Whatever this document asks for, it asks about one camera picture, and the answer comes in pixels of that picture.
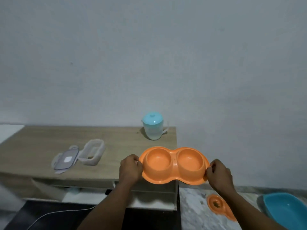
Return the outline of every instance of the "teal litter box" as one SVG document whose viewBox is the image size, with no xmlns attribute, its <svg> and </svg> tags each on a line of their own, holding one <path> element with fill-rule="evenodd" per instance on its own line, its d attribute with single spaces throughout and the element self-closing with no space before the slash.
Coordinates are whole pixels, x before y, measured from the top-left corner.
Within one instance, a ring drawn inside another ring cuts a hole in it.
<svg viewBox="0 0 307 230">
<path fill-rule="evenodd" d="M 268 216 L 289 230 L 307 230 L 307 207 L 288 193 L 263 196 Z"/>
</svg>

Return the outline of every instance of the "orange pet bowl on floor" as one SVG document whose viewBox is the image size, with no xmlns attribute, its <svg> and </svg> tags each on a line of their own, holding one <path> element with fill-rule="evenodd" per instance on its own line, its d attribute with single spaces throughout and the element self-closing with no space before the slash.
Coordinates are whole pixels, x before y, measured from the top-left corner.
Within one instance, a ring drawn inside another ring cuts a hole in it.
<svg viewBox="0 0 307 230">
<path fill-rule="evenodd" d="M 200 185 L 207 181 L 205 171 L 210 166 L 203 154 L 188 147 L 175 150 L 152 147 L 145 150 L 139 160 L 143 163 L 143 178 L 154 184 L 177 179 L 190 185 Z"/>
<path fill-rule="evenodd" d="M 224 215 L 229 220 L 237 221 L 230 207 L 224 199 L 216 194 L 211 194 L 207 197 L 207 204 L 210 210 L 217 215 Z"/>
</svg>

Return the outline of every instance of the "white cable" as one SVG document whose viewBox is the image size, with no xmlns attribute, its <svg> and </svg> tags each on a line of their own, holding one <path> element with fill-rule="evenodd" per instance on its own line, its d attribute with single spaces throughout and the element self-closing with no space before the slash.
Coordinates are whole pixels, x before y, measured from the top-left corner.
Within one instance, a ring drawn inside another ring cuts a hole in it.
<svg viewBox="0 0 307 230">
<path fill-rule="evenodd" d="M 90 210 L 90 209 L 93 209 L 94 207 L 96 207 L 96 206 L 93 206 L 93 207 L 91 207 L 91 208 L 88 208 L 88 209 L 80 209 L 80 210 L 66 210 L 66 211 L 86 211 L 86 210 Z M 55 212 L 49 212 L 49 213 L 47 213 L 47 214 L 44 214 L 44 215 L 42 215 L 41 217 L 44 217 L 44 216 L 46 216 L 46 215 L 48 215 L 48 214 L 52 214 L 52 213 L 58 213 L 58 212 L 66 212 L 66 211 L 55 211 Z M 41 217 L 39 217 L 37 220 L 35 220 L 34 222 L 33 222 L 33 224 L 35 224 Z"/>
</svg>

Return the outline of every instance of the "dark surface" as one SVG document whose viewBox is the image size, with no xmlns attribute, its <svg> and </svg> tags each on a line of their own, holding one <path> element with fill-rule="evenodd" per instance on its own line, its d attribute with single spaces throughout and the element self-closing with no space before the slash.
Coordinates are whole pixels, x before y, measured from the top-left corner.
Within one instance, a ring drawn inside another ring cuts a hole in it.
<svg viewBox="0 0 307 230">
<path fill-rule="evenodd" d="M 40 216 L 55 211 L 88 209 L 93 205 L 27 201 L 5 230 L 26 230 Z M 179 192 L 178 211 L 127 208 L 122 229 L 181 230 Z M 42 217 L 29 230 L 75 230 L 91 210 L 52 213 Z"/>
</svg>

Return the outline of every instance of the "white sticker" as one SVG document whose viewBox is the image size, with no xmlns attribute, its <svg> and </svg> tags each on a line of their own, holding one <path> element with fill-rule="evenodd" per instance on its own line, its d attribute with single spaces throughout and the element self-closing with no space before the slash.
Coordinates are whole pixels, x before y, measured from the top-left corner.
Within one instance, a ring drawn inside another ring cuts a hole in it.
<svg viewBox="0 0 307 230">
<path fill-rule="evenodd" d="M 66 157 L 66 158 L 64 159 L 64 162 L 65 162 L 65 163 L 66 163 L 66 162 L 70 162 L 71 159 L 72 159 L 72 156 L 68 156 L 68 157 Z"/>
</svg>

